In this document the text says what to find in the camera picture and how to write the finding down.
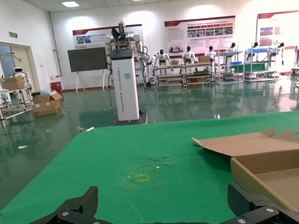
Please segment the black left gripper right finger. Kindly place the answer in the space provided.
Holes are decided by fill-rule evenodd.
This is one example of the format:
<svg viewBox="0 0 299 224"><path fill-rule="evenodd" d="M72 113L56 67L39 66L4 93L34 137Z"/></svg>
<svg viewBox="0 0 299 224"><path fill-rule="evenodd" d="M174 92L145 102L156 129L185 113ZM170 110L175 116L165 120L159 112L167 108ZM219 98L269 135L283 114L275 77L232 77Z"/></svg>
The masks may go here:
<svg viewBox="0 0 299 224"><path fill-rule="evenodd" d="M265 196L251 194L238 184L228 185L228 206L235 217L225 224L297 224L299 215L287 211Z"/></svg>

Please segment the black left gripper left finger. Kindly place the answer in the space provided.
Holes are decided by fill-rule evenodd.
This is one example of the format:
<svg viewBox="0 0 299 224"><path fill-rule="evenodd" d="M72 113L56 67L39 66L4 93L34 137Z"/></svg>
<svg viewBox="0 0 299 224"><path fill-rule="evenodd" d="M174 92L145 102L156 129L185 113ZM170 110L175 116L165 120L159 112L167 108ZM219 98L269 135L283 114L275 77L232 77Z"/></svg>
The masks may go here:
<svg viewBox="0 0 299 224"><path fill-rule="evenodd" d="M95 218L98 209L98 188L91 186L84 195L64 201L54 212L33 224L101 224Z"/></svg>

